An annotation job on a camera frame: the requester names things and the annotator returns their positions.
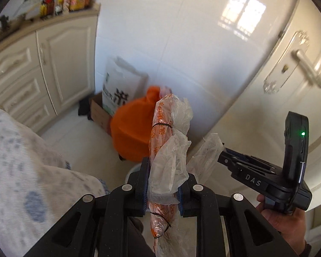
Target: black rubber band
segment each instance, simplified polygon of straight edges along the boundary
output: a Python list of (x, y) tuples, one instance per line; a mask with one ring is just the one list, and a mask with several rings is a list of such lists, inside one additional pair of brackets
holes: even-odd
[(165, 217), (162, 216), (161, 214), (156, 213), (156, 212), (150, 212), (150, 213), (151, 213), (151, 214), (154, 214), (154, 215), (157, 215), (157, 216), (159, 216), (159, 217), (161, 217), (161, 218), (163, 218), (163, 219), (165, 220), (165, 222), (168, 224), (168, 226), (165, 228), (164, 233), (165, 233), (166, 231), (168, 231), (168, 229), (171, 227), (171, 224), (165, 219)]
[(152, 127), (157, 126), (157, 125), (168, 126), (172, 129), (172, 126), (170, 124), (166, 124), (166, 123), (156, 123)]

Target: door lock plate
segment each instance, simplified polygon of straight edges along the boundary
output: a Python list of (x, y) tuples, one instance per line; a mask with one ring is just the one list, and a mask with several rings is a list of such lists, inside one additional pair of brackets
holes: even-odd
[(263, 88), (265, 93), (274, 94), (280, 90), (299, 64), (293, 57), (292, 52), (301, 49), (305, 53), (308, 47), (309, 37), (306, 32), (295, 32), (283, 55), (264, 80)]

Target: metal screw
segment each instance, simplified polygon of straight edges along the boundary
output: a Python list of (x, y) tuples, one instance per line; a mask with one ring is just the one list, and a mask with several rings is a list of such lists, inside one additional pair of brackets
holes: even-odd
[(123, 191), (130, 191), (131, 189), (132, 189), (132, 186), (129, 185), (129, 184), (126, 184), (126, 185), (123, 185), (123, 186), (122, 186), (122, 190), (123, 190)]
[(83, 202), (86, 202), (86, 203), (89, 203), (93, 200), (93, 196), (87, 194), (87, 195), (84, 195), (83, 198), (82, 198)]
[(237, 201), (244, 200), (244, 196), (242, 196), (240, 193), (235, 193), (235, 195), (233, 195), (233, 198)]
[(282, 69), (282, 73), (285, 73), (288, 69), (289, 69), (289, 66), (287, 64), (285, 64)]
[(193, 189), (196, 191), (202, 191), (203, 190), (203, 186), (202, 185), (194, 185)]

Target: white cabinet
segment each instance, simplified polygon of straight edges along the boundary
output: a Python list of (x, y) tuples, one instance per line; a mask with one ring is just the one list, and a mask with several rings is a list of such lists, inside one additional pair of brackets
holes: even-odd
[(43, 75), (38, 67), (23, 75), (0, 94), (0, 109), (17, 118), (35, 101), (47, 95)]
[(27, 108), (16, 120), (23, 125), (26, 125), (34, 132), (38, 132), (48, 122), (56, 117), (49, 96), (44, 96), (32, 106)]
[(32, 33), (0, 52), (0, 93), (39, 66), (36, 34)]
[(57, 114), (94, 86), (97, 17), (72, 19), (37, 31), (40, 63)]
[(35, 20), (0, 43), (0, 109), (37, 132), (95, 89), (98, 8)]

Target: white tiled wall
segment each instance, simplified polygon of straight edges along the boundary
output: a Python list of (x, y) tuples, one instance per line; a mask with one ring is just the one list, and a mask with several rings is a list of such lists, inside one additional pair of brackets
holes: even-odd
[[(14, 1), (5, 8), (6, 14), (15, 11), (18, 0)], [(259, 8), (247, 7), (250, 0), (241, 4), (239, 12), (240, 0), (230, 4), (230, 0), (96, 1), (101, 3), (96, 91), (102, 88), (107, 57), (123, 57), (149, 74), (148, 86), (167, 85), (189, 99), (194, 118), (188, 136), (195, 142), (264, 63), (296, 0), (256, 0), (266, 6), (260, 15), (255, 12)], [(230, 20), (222, 18), (228, 4), (237, 11), (236, 20), (230, 14)], [(248, 27), (255, 26), (250, 36), (238, 29), (243, 14)]]

